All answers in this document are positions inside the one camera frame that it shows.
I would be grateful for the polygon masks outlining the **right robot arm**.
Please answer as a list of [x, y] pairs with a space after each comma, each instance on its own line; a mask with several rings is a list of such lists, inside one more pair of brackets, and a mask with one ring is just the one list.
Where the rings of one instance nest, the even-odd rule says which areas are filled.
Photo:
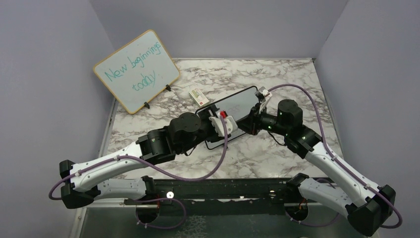
[[290, 99], [278, 103], [277, 114], [259, 110], [260, 104], [249, 114], [236, 120], [244, 132], [256, 135], [266, 130], [284, 137], [286, 147], [302, 159], [321, 169], [338, 186], [333, 189], [305, 175], [286, 187], [286, 196], [293, 202], [301, 198], [321, 203], [346, 217], [350, 225], [364, 236], [372, 236], [392, 215], [396, 192], [388, 186], [379, 186], [361, 175], [328, 145], [314, 130], [303, 125], [303, 111]]

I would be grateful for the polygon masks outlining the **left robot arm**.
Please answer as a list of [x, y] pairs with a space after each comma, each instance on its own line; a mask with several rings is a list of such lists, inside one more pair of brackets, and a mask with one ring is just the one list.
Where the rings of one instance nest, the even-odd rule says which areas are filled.
[[227, 139], [238, 129], [233, 116], [226, 112], [205, 112], [200, 117], [183, 113], [168, 126], [140, 136], [125, 148], [84, 163], [65, 160], [60, 163], [64, 180], [61, 200], [68, 209], [81, 208], [96, 200], [110, 198], [140, 199], [151, 203], [156, 196], [153, 179], [116, 179], [117, 175], [141, 168], [152, 168], [185, 154], [204, 141]]

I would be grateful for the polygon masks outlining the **black-framed whiteboard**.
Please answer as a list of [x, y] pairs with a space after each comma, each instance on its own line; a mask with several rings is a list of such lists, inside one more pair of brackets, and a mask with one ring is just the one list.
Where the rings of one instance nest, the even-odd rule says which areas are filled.
[[[246, 89], [243, 89], [239, 92], [236, 92], [232, 95], [224, 97], [220, 100], [217, 100], [213, 103], [210, 103], [209, 106], [215, 104], [218, 109], [223, 109], [229, 116], [232, 116], [235, 120], [241, 119], [247, 116], [251, 110], [251, 108], [259, 102], [258, 98], [255, 96], [255, 92], [257, 91], [256, 86], [250, 86]], [[203, 108], [197, 109], [195, 114], [199, 114], [202, 111], [205, 111], [205, 108], [208, 106], [204, 106]], [[235, 140], [236, 138], [245, 135], [246, 133], [240, 129], [233, 132], [229, 135], [228, 142]], [[208, 150], [215, 149], [217, 147], [223, 146], [224, 139], [218, 142], [208, 142], [205, 141], [206, 147]]]

